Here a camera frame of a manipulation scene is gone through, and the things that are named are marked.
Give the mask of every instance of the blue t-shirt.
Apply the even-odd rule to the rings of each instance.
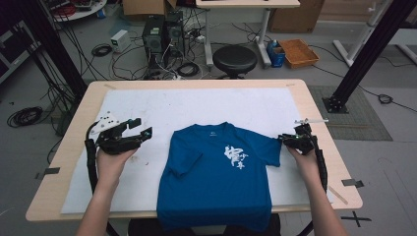
[[[279,166],[280,149],[278,139],[227,122],[175,131],[157,199],[164,229],[227,224],[264,231],[271,211],[266,165]]]

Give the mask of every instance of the person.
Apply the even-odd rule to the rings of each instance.
[[[287,149],[294,156],[307,188],[315,235],[348,235],[323,190],[315,151],[311,150],[307,155],[302,155],[297,149],[291,147]],[[98,182],[77,235],[105,234],[111,200],[119,184],[119,177],[126,161],[135,152],[136,150],[129,150],[114,156],[101,149],[98,151]]]
[[[98,182],[78,228],[77,235],[105,235],[111,200],[119,185],[126,161],[136,149],[118,155],[110,155],[102,149],[97,152]]]

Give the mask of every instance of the orange basket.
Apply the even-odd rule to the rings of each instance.
[[[282,40],[278,43],[284,49],[285,62],[291,69],[311,66],[319,61],[319,56],[301,39]]]

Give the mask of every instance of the black stool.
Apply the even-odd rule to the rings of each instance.
[[[252,71],[257,63],[257,55],[252,50],[243,46],[224,46],[212,55],[214,66],[227,75],[217,78],[218,80],[226,77],[230,79],[243,79],[239,74],[246,74]]]

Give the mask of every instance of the white logo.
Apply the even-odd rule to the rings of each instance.
[[[245,165],[243,165],[243,160],[246,156],[248,156],[247,154],[242,152],[243,150],[241,148],[226,146],[224,154],[227,156],[227,158],[231,160],[232,166],[234,166],[234,162],[238,162],[236,167],[242,169],[243,167],[245,167]]]

